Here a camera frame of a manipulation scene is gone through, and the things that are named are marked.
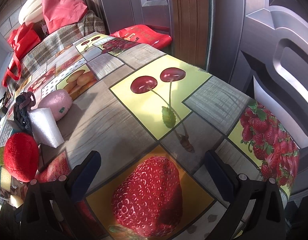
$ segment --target red plastic package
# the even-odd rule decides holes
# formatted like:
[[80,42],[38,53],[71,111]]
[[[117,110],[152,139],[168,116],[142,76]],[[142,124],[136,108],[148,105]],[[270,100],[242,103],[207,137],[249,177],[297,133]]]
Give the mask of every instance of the red plastic package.
[[[8,43],[14,49],[13,58],[9,64],[8,69],[3,77],[2,85],[7,87],[6,79],[8,76],[13,78],[14,80],[19,80],[21,77],[21,63],[20,60],[30,51],[32,50],[37,44],[41,42],[40,37],[37,35],[35,30],[33,30],[34,23],[30,23],[26,26],[23,23],[19,28],[13,30],[8,38]],[[17,75],[14,75],[11,72],[15,66],[18,67]]]
[[124,40],[145,43],[156,49],[162,49],[172,43],[172,37],[166,34],[161,34],[153,31],[146,25],[135,25],[122,29],[110,36],[122,38]]
[[42,7],[49,34],[78,22],[87,13],[83,0],[42,0]]

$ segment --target plaid fabric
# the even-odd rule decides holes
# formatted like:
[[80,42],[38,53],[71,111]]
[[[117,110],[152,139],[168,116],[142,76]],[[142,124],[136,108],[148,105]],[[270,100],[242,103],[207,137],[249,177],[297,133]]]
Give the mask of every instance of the plaid fabric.
[[[93,11],[87,11],[79,22],[64,26],[47,36],[20,61],[22,66],[21,78],[15,81],[8,77],[7,85],[10,94],[14,95],[25,80],[55,54],[93,32],[105,34],[104,22]],[[17,68],[14,68],[12,72],[17,74]]]

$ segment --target pink plush toy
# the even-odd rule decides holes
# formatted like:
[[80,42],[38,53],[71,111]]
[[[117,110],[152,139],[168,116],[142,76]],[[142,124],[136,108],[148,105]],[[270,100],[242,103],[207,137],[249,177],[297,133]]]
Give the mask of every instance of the pink plush toy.
[[60,120],[70,109],[72,98],[64,89],[58,89],[49,93],[41,100],[38,108],[50,108],[55,121]]

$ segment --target pink bag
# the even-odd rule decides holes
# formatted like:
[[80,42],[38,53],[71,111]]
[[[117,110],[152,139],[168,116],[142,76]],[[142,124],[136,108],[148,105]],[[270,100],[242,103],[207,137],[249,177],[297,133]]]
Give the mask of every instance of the pink bag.
[[42,0],[42,7],[50,34],[63,26],[78,22],[87,12],[83,0]]

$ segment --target cherry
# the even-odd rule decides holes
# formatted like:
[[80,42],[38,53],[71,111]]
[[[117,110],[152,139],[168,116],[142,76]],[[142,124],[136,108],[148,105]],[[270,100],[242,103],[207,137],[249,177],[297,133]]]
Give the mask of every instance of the cherry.
[[150,76],[141,76],[136,79],[131,84],[131,90],[133,93],[142,94],[149,91],[148,87],[151,89],[157,86],[157,80]]
[[185,76],[186,72],[184,70],[176,67],[170,67],[161,72],[160,78],[163,82],[170,82],[171,79],[173,79],[173,81],[182,80]]
[[97,36],[95,38],[92,39],[92,41],[96,41],[98,38],[100,38],[101,36]]
[[84,41],[81,46],[88,44],[90,41]]

